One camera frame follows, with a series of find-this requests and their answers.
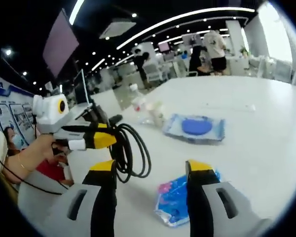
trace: air vent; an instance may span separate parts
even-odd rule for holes
[[[135,22],[132,22],[128,19],[114,19],[112,23],[110,23],[110,25],[101,34],[100,39],[105,39],[106,37],[112,38],[120,36],[135,25]]]

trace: bracelet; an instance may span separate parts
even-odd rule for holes
[[[25,168],[24,165],[21,163],[20,154],[21,153],[18,154],[18,159],[19,159],[19,163],[22,166],[22,168],[25,169],[27,172],[33,172],[32,170],[28,170],[27,168]]]

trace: ceiling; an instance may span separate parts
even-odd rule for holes
[[[119,58],[125,58],[126,54],[130,53],[135,43],[152,41],[157,47],[158,42],[166,40],[167,36],[169,38],[180,36],[186,34],[187,30],[193,33],[207,30],[208,26],[214,30],[225,28],[225,20],[180,24],[219,16],[240,16],[251,20],[256,13],[215,11],[195,14],[164,24],[143,34],[122,49],[116,49],[133,35],[165,19],[212,7],[236,6],[257,9],[261,2],[262,0],[84,0],[72,26],[79,41],[79,47],[68,60],[59,77],[54,79],[42,59],[42,52],[60,10],[63,8],[69,18],[76,0],[0,0],[0,76],[28,91],[38,93],[38,88],[43,87],[50,80],[53,83],[61,83],[63,80],[72,79],[81,68],[90,72],[93,66],[103,58],[106,58],[109,64],[116,63]],[[136,22],[136,25],[121,36],[109,40],[99,39],[115,18],[127,18]],[[240,19],[239,22],[244,25],[245,20]],[[11,48],[13,52],[9,57],[2,54],[2,50],[7,48]],[[21,78],[7,63],[17,73],[27,71],[28,74]]]

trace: man in white shirt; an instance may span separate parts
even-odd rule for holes
[[[226,69],[226,58],[224,49],[226,44],[218,31],[210,31],[204,35],[204,44],[212,59],[212,66],[215,74],[223,73]]]

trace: blue plate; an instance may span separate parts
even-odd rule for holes
[[[183,132],[191,135],[203,135],[212,130],[213,125],[207,120],[185,119],[182,121]]]

